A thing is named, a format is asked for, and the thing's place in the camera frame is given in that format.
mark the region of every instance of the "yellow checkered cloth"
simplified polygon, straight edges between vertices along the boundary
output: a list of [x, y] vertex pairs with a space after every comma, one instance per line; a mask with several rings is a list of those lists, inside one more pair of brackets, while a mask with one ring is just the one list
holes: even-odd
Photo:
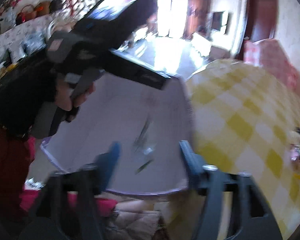
[[[288, 152], [289, 133], [300, 126], [299, 97], [262, 68], [230, 59], [208, 64], [186, 87], [194, 108], [195, 152], [224, 172], [252, 174], [283, 239], [289, 238], [300, 223], [300, 180]], [[226, 197], [219, 239], [226, 238], [230, 202]], [[178, 205], [169, 224], [173, 239], [190, 239], [176, 230], [192, 232], [189, 216], [198, 210], [193, 203], [195, 196]]]

